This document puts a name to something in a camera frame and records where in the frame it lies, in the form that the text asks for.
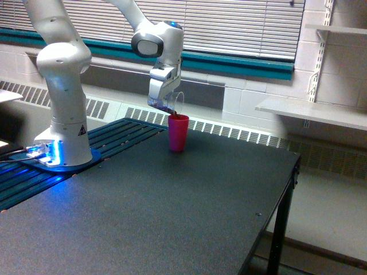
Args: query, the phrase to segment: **teal window sill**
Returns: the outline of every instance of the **teal window sill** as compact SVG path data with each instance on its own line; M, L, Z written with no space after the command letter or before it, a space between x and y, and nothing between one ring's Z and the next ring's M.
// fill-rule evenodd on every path
M142 58L131 49L130 44L83 38L84 43L94 54L121 57L132 61L155 61L155 58ZM0 28L0 42L21 45L41 45L46 43L36 32ZM238 74L291 80L294 64L291 62L257 60L253 58L222 56L208 53L183 51L182 69L208 70L213 72Z

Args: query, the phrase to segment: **white wall shelf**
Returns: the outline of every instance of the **white wall shelf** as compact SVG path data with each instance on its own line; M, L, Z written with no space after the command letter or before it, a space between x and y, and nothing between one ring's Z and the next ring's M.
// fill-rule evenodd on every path
M306 24L305 28L315 29L323 41L325 41L324 34L327 32L367 35L367 29L358 29L355 27L338 27L338 26L323 26L323 25Z
M23 97L18 93L13 93L13 92L9 92L9 91L0 89L0 103L11 101L11 100L16 100L16 99L21 99L21 98Z
M269 97L255 109L367 131L367 111L351 107L311 103L288 97Z

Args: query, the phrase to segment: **warning label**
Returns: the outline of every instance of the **warning label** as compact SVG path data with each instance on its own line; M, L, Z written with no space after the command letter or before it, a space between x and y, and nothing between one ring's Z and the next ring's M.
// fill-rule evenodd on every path
M84 128L84 125L81 125L81 128L80 128L80 130L79 130L79 134L78 134L78 136L84 135L85 133L87 133L87 132L86 132L86 130L85 130L85 128Z

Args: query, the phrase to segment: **table surface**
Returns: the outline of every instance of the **table surface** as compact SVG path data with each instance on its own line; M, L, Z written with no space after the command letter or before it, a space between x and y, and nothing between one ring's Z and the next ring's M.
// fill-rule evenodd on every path
M299 155L194 131L175 154L167 136L1 214L1 273L238 274Z

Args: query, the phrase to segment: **heating vent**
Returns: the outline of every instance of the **heating vent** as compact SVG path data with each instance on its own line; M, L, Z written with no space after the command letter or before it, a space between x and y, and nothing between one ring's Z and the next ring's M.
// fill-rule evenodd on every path
M46 89L31 87L28 85L21 85L7 81L0 81L0 89L19 93L23 96L23 98L20 100L26 103L40 105L43 107L50 107L50 97ZM93 117L102 120L104 119L108 111L108 107L110 106L109 102L90 98L87 98L85 103L87 117Z
M126 117L165 126L167 126L168 119L168 116L163 117L163 114L155 110L133 107L127 108ZM342 147L325 147L319 144L288 140L270 133L243 127L229 127L227 124L202 119L190 119L189 129L297 152L302 156L303 166L367 179L367 155L362 152L349 152L348 149L343 150Z

